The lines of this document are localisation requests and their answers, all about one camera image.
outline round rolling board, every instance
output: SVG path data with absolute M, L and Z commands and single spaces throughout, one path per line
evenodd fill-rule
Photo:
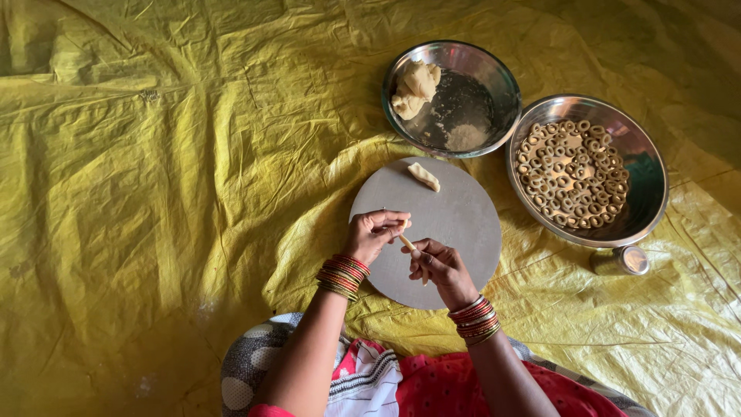
M 416 180 L 407 170 L 419 164 L 440 181 L 440 192 Z M 404 232 L 410 241 L 430 237 L 458 249 L 476 289 L 494 275 L 502 250 L 502 230 L 491 198 L 465 171 L 445 161 L 427 157 L 404 158 L 376 171 L 360 188 L 350 218 L 358 213 L 386 208 L 412 214 Z M 444 309 L 435 284 L 409 279 L 408 254 L 395 239 L 386 245 L 370 267 L 368 280 L 383 295 L 416 309 Z

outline woman's left hand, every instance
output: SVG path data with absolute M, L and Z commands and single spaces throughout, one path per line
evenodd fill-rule
M 393 239 L 403 233 L 402 224 L 409 217 L 409 213 L 391 210 L 355 214 L 350 222 L 348 240 L 341 253 L 369 266 L 386 243 L 393 243 Z

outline yellow tarpaulin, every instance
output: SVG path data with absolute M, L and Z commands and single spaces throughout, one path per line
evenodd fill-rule
M 523 209 L 502 150 L 451 161 L 502 221 L 484 293 L 506 332 L 663 416 L 741 409 L 737 1 L 0 7 L 3 416 L 218 415 L 233 339 L 304 309 L 364 180 L 422 155 L 386 121 L 380 84 L 431 39 L 498 56 L 526 105 L 574 92 L 625 109 L 670 170 L 640 243 L 651 271 L 611 278 Z M 352 335 L 463 350 L 443 311 L 362 295 Z

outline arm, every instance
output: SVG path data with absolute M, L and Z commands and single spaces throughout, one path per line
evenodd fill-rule
M 471 305 L 479 293 L 457 250 L 432 239 L 414 242 L 410 279 L 422 277 L 424 266 L 440 297 L 452 312 Z M 402 252 L 410 253 L 406 247 Z M 466 340 L 473 345 L 480 339 Z M 532 375 L 526 370 L 501 329 L 468 350 L 493 416 L 558 416 Z
M 372 211 L 353 217 L 342 254 L 370 265 L 402 233 L 409 213 Z M 348 299 L 317 289 L 296 331 L 283 346 L 253 404 L 281 407 L 295 416 L 321 416 L 327 406 L 337 341 Z

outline steel bowl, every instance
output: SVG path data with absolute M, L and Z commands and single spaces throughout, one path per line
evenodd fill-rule
M 436 64 L 442 69 L 432 102 L 411 120 L 393 111 L 391 96 L 398 78 L 412 61 Z M 388 121 L 409 143 L 439 157 L 471 158 L 497 149 L 512 135 L 520 114 L 522 97 L 512 73 L 494 55 L 465 42 L 430 41 L 404 51 L 386 71 L 381 102 Z M 448 134 L 456 126 L 473 125 L 486 135 L 472 149 L 446 148 Z
M 571 229 L 544 216 L 533 203 L 516 172 L 516 151 L 526 139 L 530 126 L 568 119 L 589 120 L 602 125 L 612 135 L 611 146 L 617 148 L 624 166 L 631 173 L 630 191 L 615 221 L 598 229 Z M 512 187 L 525 208 L 540 223 L 566 240 L 586 246 L 610 248 L 643 239 L 664 215 L 669 198 L 669 181 L 658 149 L 641 126 L 624 111 L 589 96 L 558 94 L 540 99 L 522 113 L 512 139 L 507 142 L 507 172 Z

